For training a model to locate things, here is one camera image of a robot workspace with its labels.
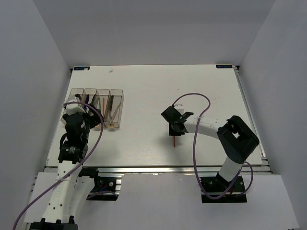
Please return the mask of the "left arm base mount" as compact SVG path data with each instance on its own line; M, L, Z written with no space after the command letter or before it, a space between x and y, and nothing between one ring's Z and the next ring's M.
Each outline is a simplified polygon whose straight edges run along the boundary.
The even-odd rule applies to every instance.
M83 168L79 178L89 177L94 183L86 200L89 201L117 201L116 177L101 176L97 168Z

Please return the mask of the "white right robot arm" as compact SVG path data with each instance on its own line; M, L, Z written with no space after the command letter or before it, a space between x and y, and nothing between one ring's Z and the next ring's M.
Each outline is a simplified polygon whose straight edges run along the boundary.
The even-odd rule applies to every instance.
M234 178L260 141L241 117L233 115L227 120L196 117L192 112L180 113L169 106L161 116L169 124L170 136L186 133L201 134L220 141L226 159L217 173L217 187L228 191L234 185Z

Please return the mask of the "black knife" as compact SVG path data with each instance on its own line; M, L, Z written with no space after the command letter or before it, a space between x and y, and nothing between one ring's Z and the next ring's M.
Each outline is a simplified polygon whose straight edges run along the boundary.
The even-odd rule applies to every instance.
M99 95L94 95L91 100L92 107L99 109L100 106L100 98Z

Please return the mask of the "silver fork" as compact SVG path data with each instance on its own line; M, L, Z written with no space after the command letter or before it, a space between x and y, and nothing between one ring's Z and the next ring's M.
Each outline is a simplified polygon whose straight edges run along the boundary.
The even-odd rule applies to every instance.
M120 107L121 107L121 103L118 104L118 106L113 112L109 113L109 125L110 126L120 121Z

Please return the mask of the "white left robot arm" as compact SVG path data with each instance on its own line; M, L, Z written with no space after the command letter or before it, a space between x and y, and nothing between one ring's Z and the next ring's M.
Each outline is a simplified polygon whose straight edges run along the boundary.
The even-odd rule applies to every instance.
M90 130L104 121L92 103L69 101L64 104L65 133L59 144L56 182L40 194L51 192L50 200L40 221L31 223L32 230L76 230L77 211L90 191L101 187L96 169L83 168L93 153L88 149Z

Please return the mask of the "blue knife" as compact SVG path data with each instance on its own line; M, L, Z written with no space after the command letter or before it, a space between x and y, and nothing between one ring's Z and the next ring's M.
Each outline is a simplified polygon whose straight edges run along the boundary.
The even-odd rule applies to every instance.
M85 102L84 102L84 103L85 103L85 104L88 104L88 103L89 103L89 99L90 99L90 95L89 95L89 94L87 94L87 95L86 95L86 99L85 99Z

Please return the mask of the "black handled fork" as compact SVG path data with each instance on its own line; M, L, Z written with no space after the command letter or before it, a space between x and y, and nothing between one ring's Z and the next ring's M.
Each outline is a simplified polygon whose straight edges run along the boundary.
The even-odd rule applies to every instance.
M112 108L113 108L113 102L114 102L114 96L111 95L110 96L110 100L109 100L109 106L108 106L108 111L111 113Z

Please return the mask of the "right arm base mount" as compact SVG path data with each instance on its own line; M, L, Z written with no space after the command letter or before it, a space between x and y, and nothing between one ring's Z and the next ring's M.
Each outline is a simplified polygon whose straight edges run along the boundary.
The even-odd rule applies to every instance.
M201 184L204 187L205 191L210 195L217 197L223 193L223 191L227 188L223 183L218 181L215 176L211 177L201 177ZM239 176L234 185L227 191L223 197L213 200L210 199L201 192L201 202L203 204L226 204L226 203L246 203L247 196L246 194L241 194L245 191L245 184L242 176Z

